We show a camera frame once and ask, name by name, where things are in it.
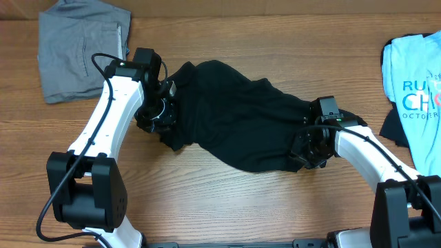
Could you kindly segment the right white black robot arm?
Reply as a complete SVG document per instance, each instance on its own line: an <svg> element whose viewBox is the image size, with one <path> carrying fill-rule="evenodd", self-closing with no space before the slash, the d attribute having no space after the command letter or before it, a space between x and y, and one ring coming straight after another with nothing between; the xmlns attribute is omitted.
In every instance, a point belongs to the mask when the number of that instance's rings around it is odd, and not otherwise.
<svg viewBox="0 0 441 248"><path fill-rule="evenodd" d="M287 155L292 171L323 168L332 156L348 161L375 194L369 227L332 231L295 247L440 247L440 177L423 176L393 155L356 115L332 96L309 104Z"/></svg>

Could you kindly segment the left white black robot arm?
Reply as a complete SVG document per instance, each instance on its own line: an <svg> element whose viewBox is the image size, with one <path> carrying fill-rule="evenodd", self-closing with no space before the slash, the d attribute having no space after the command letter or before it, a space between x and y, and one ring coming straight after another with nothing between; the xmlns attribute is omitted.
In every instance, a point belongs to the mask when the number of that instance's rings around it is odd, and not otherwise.
<svg viewBox="0 0 441 248"><path fill-rule="evenodd" d="M137 48L132 61L110 59L98 69L103 91L87 125L66 152L53 152L47 161L50 197L36 223L46 242L91 236L102 247L147 245L126 215L117 160L132 120L147 133L173 128L176 86L159 80L167 66L153 49Z"/></svg>

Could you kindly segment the black polo shirt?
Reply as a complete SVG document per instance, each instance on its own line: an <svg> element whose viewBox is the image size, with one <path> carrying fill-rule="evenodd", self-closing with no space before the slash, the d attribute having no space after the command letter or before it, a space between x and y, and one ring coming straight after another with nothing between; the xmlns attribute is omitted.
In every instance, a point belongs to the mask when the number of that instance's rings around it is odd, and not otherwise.
<svg viewBox="0 0 441 248"><path fill-rule="evenodd" d="M174 151L199 144L246 172L287 171L294 133L309 114L304 101L252 81L220 61L190 62L170 77L176 84L176 124L160 135Z"/></svg>

